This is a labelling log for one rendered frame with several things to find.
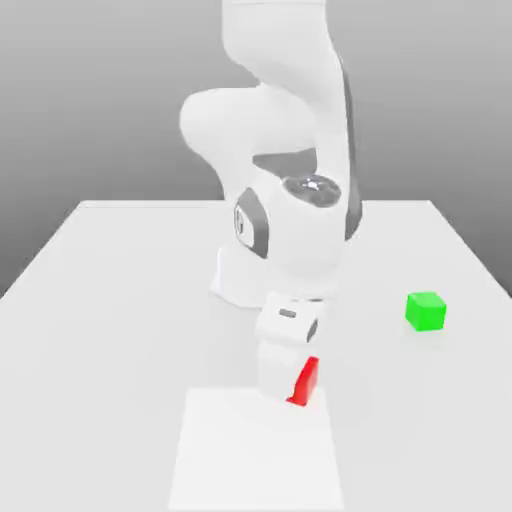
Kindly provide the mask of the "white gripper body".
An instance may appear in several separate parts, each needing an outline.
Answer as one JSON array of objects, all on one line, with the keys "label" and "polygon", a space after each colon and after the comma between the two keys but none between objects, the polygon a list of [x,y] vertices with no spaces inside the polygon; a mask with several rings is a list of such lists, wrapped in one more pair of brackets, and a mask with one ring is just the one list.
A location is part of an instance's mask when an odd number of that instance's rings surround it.
[{"label": "white gripper body", "polygon": [[258,387],[278,401],[286,401],[295,390],[299,375],[313,353],[305,346],[261,340],[258,346]]}]

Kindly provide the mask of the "small red cube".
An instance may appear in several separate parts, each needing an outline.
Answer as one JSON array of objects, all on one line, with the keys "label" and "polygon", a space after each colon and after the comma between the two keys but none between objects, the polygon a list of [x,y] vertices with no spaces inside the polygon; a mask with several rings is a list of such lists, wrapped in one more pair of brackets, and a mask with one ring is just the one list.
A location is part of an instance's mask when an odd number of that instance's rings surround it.
[{"label": "small red cube", "polygon": [[319,358],[311,356],[305,362],[294,386],[291,396],[286,401],[305,407],[317,385]]}]

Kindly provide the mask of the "small green cube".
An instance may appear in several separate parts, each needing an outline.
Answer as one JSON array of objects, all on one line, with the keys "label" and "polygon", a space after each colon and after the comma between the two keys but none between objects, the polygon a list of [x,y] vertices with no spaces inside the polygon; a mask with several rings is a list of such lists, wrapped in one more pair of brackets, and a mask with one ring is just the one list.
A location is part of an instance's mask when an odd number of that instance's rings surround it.
[{"label": "small green cube", "polygon": [[418,332],[444,327],[447,305],[435,292],[415,292],[407,296],[405,318]]}]

